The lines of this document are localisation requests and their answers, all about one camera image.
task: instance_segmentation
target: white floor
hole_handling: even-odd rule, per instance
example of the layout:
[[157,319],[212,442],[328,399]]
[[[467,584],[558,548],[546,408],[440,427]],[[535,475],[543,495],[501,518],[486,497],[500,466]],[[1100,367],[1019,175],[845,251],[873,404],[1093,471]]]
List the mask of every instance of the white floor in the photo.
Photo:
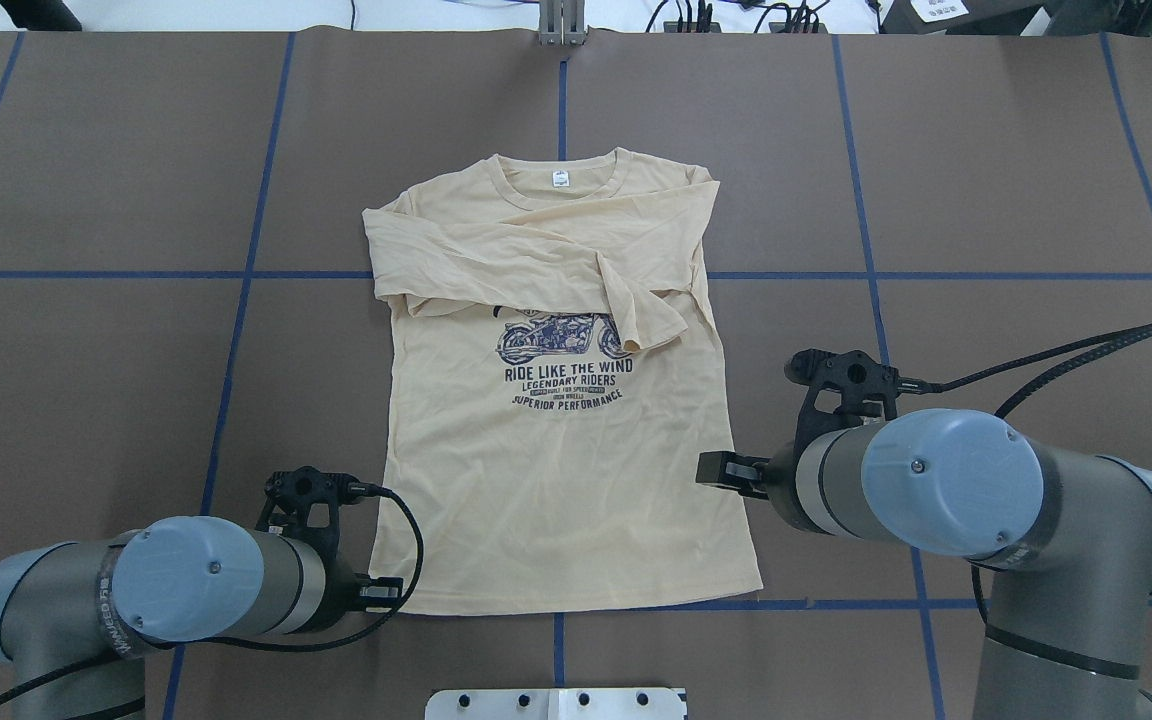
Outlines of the white floor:
[[[349,0],[65,0],[74,15],[91,31],[291,31],[306,26],[349,26]],[[355,0],[356,29],[495,29],[536,28],[535,3],[516,0]],[[882,3],[884,12],[890,0]],[[586,0],[590,26],[621,32],[643,32],[657,0]],[[750,32],[761,10],[741,9],[735,1],[719,1],[714,20],[723,32]],[[874,14],[864,0],[828,0],[819,12],[833,33],[873,33]],[[655,22],[677,18],[667,3]],[[1043,14],[1030,24],[1029,33],[1041,32]],[[768,20],[781,18],[776,10]],[[1,31],[12,31],[12,20],[0,8]]]

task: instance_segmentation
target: graphic print on shirt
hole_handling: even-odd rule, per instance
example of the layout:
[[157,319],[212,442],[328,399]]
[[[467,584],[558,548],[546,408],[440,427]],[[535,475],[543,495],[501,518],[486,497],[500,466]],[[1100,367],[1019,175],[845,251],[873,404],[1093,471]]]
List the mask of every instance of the graphic print on shirt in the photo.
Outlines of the graphic print on shirt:
[[[616,323],[606,313],[540,313],[520,310],[525,323],[507,323],[497,342],[506,364],[503,381],[511,386],[515,406],[536,410],[590,410],[621,400],[616,380],[634,372],[634,359],[621,347]],[[500,316],[500,306],[492,311]],[[584,359],[591,346],[605,359]],[[545,356],[581,356],[579,361],[541,361]]]

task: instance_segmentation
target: motorcycle graphic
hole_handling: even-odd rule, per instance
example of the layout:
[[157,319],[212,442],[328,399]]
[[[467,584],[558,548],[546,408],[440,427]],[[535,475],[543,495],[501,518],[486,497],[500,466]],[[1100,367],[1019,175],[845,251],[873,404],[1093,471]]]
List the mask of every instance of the motorcycle graphic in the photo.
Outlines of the motorcycle graphic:
[[630,355],[622,350],[616,324],[606,313],[536,313],[526,323],[509,323],[500,334],[497,354],[509,365],[524,365],[541,355],[584,355],[599,320],[602,320],[602,332],[598,334],[598,348],[602,355],[614,361]]

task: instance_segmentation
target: crew neckline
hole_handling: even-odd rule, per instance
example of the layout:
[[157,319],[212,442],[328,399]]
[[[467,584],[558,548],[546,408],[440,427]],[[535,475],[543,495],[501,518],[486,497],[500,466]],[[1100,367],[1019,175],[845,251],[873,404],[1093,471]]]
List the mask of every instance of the crew neckline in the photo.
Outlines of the crew neckline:
[[[486,159],[486,168],[492,176],[492,184],[500,197],[507,199],[509,204],[523,210],[553,209],[556,205],[566,205],[567,202],[596,200],[600,197],[611,197],[621,190],[626,183],[626,176],[630,172],[630,162],[634,159],[632,152],[617,147],[605,156],[585,158],[581,160],[515,160],[497,154]],[[509,182],[507,169],[513,170],[591,170],[612,165],[612,177],[607,182],[596,188],[593,192],[585,195],[574,195],[571,197],[531,197],[518,191],[518,188]]]

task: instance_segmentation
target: beige t-shirt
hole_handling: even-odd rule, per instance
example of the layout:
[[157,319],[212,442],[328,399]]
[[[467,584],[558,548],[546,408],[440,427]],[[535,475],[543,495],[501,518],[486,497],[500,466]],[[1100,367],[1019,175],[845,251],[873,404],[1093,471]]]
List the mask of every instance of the beige t-shirt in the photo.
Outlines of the beige t-shirt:
[[[761,588],[700,237],[708,170],[617,149],[493,156],[364,211],[392,309],[385,486],[425,536],[408,612],[673,605]],[[410,575],[381,506],[370,574]]]

